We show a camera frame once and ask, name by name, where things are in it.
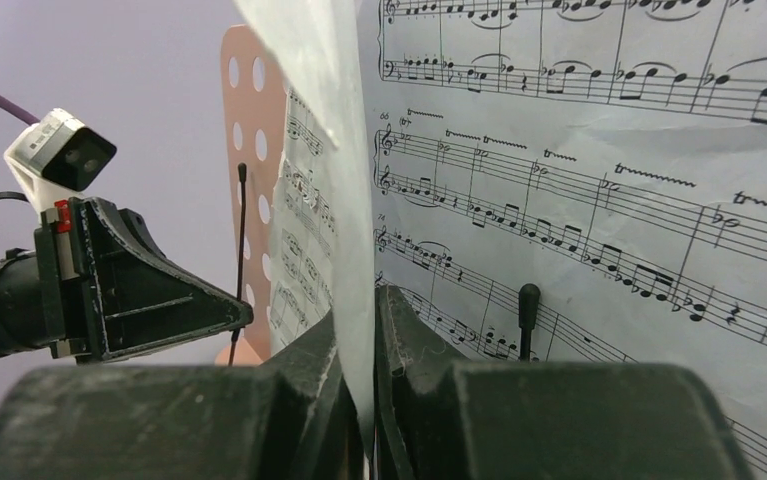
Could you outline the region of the pink folding music stand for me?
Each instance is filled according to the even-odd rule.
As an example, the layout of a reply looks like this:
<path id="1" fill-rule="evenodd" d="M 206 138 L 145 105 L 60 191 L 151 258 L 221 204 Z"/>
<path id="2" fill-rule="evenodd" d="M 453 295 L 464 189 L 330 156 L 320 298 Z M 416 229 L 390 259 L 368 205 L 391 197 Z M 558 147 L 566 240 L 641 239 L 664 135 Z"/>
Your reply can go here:
<path id="1" fill-rule="evenodd" d="M 274 187 L 282 152 L 288 94 L 279 66 L 268 58 L 246 25 L 230 27 L 221 48 L 222 96 L 228 165 L 234 195 L 241 297 L 252 307 L 254 323 L 244 331 L 243 358 L 272 355 L 270 247 Z"/>

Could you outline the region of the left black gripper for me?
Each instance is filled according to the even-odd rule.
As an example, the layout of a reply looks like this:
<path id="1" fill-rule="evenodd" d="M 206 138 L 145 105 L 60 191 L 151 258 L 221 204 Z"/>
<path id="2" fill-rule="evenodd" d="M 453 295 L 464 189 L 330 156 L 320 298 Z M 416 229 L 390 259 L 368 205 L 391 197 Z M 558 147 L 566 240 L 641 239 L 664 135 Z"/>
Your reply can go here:
<path id="1" fill-rule="evenodd" d="M 140 215 L 107 200 L 56 201 L 34 243 L 55 358 L 122 361 L 253 320 L 250 304 L 170 261 Z"/>

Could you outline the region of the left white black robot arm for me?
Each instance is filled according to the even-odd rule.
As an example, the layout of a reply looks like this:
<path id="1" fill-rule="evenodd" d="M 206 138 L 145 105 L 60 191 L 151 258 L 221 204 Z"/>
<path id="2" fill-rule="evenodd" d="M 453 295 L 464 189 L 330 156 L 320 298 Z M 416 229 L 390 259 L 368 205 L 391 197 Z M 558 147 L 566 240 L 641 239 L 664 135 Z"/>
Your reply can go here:
<path id="1" fill-rule="evenodd" d="M 173 263 L 138 213 L 107 200 L 59 201 L 33 237 L 0 261 L 0 358 L 117 362 L 253 321 L 250 304 Z"/>

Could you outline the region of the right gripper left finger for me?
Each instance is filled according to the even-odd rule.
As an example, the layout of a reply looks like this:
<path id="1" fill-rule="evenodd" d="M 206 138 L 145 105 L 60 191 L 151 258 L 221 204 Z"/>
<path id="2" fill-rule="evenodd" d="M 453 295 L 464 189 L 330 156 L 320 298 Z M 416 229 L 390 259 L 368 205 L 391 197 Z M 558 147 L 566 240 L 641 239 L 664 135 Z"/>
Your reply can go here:
<path id="1" fill-rule="evenodd" d="M 0 404 L 0 479 L 360 479 L 325 317 L 256 367 L 51 367 Z"/>

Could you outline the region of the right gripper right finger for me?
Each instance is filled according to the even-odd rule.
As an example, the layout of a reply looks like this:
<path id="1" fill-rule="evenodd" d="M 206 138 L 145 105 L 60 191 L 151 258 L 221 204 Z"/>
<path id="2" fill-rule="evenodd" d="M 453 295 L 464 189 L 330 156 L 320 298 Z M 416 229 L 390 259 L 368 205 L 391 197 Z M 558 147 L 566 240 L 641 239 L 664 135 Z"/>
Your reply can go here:
<path id="1" fill-rule="evenodd" d="M 749 479 L 712 391 L 664 364 L 472 360 L 375 292 L 376 479 Z"/>

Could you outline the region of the sheet music page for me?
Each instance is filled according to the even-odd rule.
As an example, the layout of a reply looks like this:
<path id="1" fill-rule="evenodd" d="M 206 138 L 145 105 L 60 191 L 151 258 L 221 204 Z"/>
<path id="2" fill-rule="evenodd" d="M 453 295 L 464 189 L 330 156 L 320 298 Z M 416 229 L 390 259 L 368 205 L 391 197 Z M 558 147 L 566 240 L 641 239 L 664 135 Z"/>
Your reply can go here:
<path id="1" fill-rule="evenodd" d="M 767 1 L 362 1 L 377 279 L 471 357 L 664 362 L 767 479 Z"/>
<path id="2" fill-rule="evenodd" d="M 289 97 L 274 190 L 273 352 L 325 317 L 366 452 L 374 444 L 370 165 L 354 1 L 241 1 Z"/>

